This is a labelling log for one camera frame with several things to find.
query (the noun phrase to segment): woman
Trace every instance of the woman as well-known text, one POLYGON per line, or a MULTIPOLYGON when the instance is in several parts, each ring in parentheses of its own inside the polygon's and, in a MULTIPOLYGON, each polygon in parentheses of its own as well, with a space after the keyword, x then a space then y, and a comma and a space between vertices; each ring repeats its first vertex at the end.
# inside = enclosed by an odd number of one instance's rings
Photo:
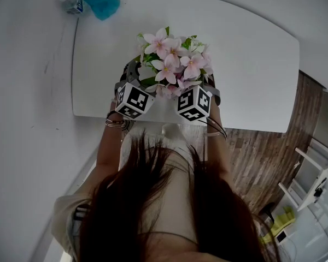
POLYGON ((233 192, 214 98, 206 162, 176 124, 137 122, 121 143, 123 117, 114 108, 96 167, 55 203, 52 233, 75 261, 280 261, 233 192))

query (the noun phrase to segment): blue cloth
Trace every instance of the blue cloth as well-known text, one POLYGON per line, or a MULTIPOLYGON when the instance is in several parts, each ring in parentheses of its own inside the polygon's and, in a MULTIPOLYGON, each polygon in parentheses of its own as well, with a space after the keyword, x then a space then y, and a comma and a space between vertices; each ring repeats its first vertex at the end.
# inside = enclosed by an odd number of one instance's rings
POLYGON ((120 0, 84 0, 90 5, 95 16, 100 20, 105 20, 113 15, 119 8, 120 0))

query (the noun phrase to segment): long brown hair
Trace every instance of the long brown hair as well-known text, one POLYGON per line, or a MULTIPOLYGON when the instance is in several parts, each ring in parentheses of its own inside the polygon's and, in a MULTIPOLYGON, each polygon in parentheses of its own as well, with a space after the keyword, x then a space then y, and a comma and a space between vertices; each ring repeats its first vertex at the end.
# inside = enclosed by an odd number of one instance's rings
MULTIPOLYGON (((150 232, 142 233, 142 214, 158 197, 175 168, 165 165, 171 150, 162 141, 148 149, 143 133, 132 139, 123 168, 105 178, 95 189, 91 207, 80 233, 79 261, 144 261, 150 232)), ((191 204, 198 250, 229 261, 280 261, 261 244, 244 201, 226 181, 219 168, 201 162, 194 148, 194 180, 190 177, 191 204)))

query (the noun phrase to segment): water bottle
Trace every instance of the water bottle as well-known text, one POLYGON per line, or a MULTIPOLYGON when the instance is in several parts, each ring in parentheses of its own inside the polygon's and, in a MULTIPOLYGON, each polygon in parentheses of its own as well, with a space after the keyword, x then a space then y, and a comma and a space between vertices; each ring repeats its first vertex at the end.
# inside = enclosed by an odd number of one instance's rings
POLYGON ((62 9, 72 15, 85 15, 90 6, 84 0, 60 0, 62 9))

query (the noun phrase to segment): white table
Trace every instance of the white table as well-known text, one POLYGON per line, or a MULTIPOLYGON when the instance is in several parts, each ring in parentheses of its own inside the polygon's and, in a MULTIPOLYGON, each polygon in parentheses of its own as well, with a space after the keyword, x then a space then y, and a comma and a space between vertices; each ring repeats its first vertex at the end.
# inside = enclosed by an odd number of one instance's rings
MULTIPOLYGON (((112 17, 79 19, 73 111, 105 117, 114 84, 136 57, 139 32, 170 26, 175 36, 210 44, 224 127, 286 132, 298 78, 299 44, 286 31, 220 0, 123 0, 112 17)), ((162 100, 139 120, 189 123, 162 100)))

